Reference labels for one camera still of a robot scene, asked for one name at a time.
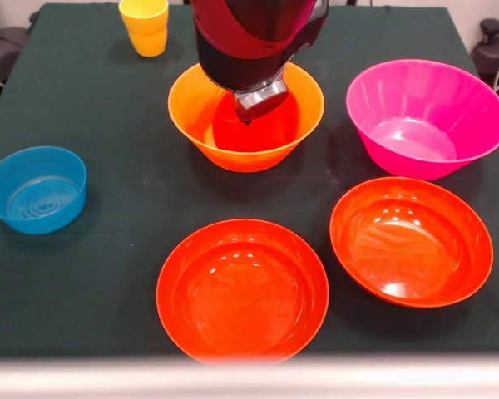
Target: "plastic bowl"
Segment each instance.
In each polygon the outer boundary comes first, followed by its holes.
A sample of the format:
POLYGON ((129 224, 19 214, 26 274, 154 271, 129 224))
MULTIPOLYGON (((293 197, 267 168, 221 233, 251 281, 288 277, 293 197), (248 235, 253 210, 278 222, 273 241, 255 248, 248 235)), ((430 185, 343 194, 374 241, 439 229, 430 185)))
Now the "plastic bowl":
POLYGON ((267 150, 239 151, 219 148, 215 142, 216 112, 227 91, 210 81, 199 64, 185 71, 174 83, 168 95, 168 111, 175 126, 216 165, 235 172, 257 172, 277 165, 318 125, 324 113, 324 95, 318 83, 299 66, 288 63, 284 80, 297 104, 295 112, 284 107, 285 102, 272 115, 264 116, 245 135, 244 127, 235 121, 226 121, 224 129, 231 130, 245 144, 267 140, 278 146, 267 150), (293 114, 297 120, 292 124, 293 114))
POLYGON ((32 147, 0 161, 0 219, 24 234, 46 234, 82 211, 86 168, 59 147, 32 147))
POLYGON ((440 62, 372 66, 353 80, 346 103, 369 155, 393 175, 438 179, 499 146, 499 96, 440 62))
POLYGON ((353 187, 334 208, 334 252, 369 292, 412 308, 471 297, 493 263, 486 226, 464 201, 431 183, 389 177, 353 187))
POLYGON ((316 253, 284 227, 254 219, 211 224, 183 240, 157 283, 172 341, 201 362, 280 362, 301 351, 327 312, 316 253))

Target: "table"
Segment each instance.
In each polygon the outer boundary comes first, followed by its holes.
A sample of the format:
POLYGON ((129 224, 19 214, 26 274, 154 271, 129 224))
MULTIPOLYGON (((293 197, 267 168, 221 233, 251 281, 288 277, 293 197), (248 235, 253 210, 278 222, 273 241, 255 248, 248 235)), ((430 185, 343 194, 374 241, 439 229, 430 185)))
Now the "table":
POLYGON ((385 303, 331 249, 338 198, 385 175, 344 94, 364 68, 398 57, 475 72, 446 9, 332 8, 318 41, 294 59, 324 91, 321 124, 277 167, 240 175, 212 165, 168 116, 171 84, 197 61, 189 7, 170 9, 166 53, 142 59, 116 5, 46 5, 0 100, 0 159, 32 145, 73 150, 88 168, 88 200, 55 234, 25 236, 0 223, 0 358, 182 356, 156 314, 161 265, 191 232, 237 217, 292 229, 324 263, 329 313, 300 356, 499 350, 499 150, 437 182, 483 217, 495 245, 492 276, 466 302, 385 303))

